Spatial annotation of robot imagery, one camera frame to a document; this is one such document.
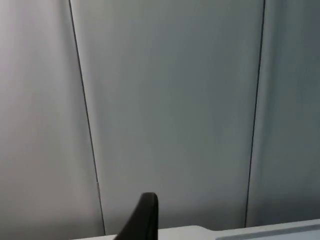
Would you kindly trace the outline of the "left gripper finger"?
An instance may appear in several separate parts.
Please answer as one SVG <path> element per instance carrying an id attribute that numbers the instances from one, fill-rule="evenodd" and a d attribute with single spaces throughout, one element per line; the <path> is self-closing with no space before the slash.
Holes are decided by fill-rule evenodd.
<path id="1" fill-rule="evenodd" d="M 154 192 L 144 192 L 116 240 L 157 240 L 159 200 Z"/>

